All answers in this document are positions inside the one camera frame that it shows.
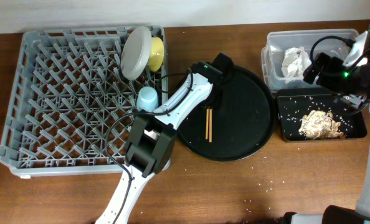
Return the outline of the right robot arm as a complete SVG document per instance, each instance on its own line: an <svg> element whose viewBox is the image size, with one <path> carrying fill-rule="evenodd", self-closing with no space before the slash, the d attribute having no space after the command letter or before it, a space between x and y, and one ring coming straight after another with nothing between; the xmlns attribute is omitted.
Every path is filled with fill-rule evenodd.
<svg viewBox="0 0 370 224"><path fill-rule="evenodd" d="M353 63L336 70L330 69L328 65L328 61L313 60L303 74L304 81L316 82L337 97L364 96L370 112L370 24L363 52ZM370 143L363 191L354 210L330 205L322 214L287 212L280 219L280 223L370 223Z"/></svg>

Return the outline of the white paper napkin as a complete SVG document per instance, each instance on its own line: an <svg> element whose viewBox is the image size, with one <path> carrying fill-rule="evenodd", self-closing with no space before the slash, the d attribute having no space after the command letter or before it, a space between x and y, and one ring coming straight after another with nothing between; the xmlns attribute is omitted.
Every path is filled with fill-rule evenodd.
<svg viewBox="0 0 370 224"><path fill-rule="evenodd" d="M311 60L304 47L292 47L284 54L281 71L286 78L285 83L303 78L304 71L311 65Z"/></svg>

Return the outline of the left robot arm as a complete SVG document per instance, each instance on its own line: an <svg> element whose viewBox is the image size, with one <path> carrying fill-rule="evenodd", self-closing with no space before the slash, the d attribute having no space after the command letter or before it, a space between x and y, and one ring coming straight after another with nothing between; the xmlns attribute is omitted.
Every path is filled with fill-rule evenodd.
<svg viewBox="0 0 370 224"><path fill-rule="evenodd" d="M152 112L132 113L134 120L125 142L119 184L97 223L127 223L145 185L169 166L178 127L189 113L206 101L215 85L233 70L232 59L220 53L213 62L200 61L186 72L181 87Z"/></svg>

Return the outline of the yellow plastic bowl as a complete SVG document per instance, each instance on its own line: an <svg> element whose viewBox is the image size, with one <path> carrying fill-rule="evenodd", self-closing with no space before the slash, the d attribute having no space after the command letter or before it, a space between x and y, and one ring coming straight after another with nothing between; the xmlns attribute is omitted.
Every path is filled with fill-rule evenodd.
<svg viewBox="0 0 370 224"><path fill-rule="evenodd" d="M151 52L147 62L147 67L152 72L157 72L164 60L164 43L159 37L151 38Z"/></svg>

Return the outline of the food scraps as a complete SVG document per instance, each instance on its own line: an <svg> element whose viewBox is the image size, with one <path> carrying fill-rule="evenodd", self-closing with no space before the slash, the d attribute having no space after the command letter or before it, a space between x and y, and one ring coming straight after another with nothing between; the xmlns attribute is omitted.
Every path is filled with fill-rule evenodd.
<svg viewBox="0 0 370 224"><path fill-rule="evenodd" d="M344 132L339 130L341 122L334 120L332 112L312 110L301 119L298 132L310 140L345 138Z"/></svg>

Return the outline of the wooden chopstick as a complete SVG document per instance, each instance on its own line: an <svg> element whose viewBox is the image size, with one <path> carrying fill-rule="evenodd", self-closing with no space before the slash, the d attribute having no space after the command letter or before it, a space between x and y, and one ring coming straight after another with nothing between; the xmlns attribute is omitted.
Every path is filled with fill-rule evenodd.
<svg viewBox="0 0 370 224"><path fill-rule="evenodd" d="M206 132L205 139L209 140L209 123L210 123L210 109L206 109Z"/></svg>
<svg viewBox="0 0 370 224"><path fill-rule="evenodd" d="M212 109L209 109L209 142L212 142Z"/></svg>

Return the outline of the blue plastic cup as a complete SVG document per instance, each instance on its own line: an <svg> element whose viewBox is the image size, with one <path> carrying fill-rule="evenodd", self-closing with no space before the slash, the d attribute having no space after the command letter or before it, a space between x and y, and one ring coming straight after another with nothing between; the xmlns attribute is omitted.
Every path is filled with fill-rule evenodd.
<svg viewBox="0 0 370 224"><path fill-rule="evenodd" d="M157 91L150 87L145 86L140 89L136 101L136 109L138 111L153 112L158 107L158 94Z"/></svg>

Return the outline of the grey plate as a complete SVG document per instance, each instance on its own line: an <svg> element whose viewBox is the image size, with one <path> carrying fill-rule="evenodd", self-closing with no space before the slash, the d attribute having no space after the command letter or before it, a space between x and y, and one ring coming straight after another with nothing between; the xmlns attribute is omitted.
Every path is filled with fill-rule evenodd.
<svg viewBox="0 0 370 224"><path fill-rule="evenodd" d="M145 69L152 47L151 32L147 27L137 27L128 37L121 56L123 76L136 80Z"/></svg>

